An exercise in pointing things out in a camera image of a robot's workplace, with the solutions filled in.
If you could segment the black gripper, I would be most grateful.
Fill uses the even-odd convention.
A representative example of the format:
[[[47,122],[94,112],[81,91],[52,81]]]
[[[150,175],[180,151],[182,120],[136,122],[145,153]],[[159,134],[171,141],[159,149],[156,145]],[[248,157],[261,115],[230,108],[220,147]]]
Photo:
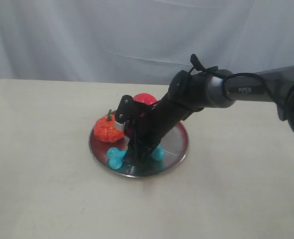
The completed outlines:
[[[151,109],[138,117],[128,126],[131,133],[128,143],[128,163],[143,165],[151,159],[152,152],[160,144],[162,138],[187,118],[192,111],[180,103],[171,101],[168,94]]]

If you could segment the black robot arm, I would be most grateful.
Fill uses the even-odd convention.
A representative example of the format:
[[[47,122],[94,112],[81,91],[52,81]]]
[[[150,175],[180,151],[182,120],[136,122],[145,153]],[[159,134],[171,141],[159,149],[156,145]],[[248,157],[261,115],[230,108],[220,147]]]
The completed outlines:
[[[191,75],[180,71],[161,100],[146,112],[129,141],[125,160],[143,164],[180,121],[204,108],[228,108],[236,101],[273,102],[281,121],[294,132],[294,66],[259,73],[228,70]]]

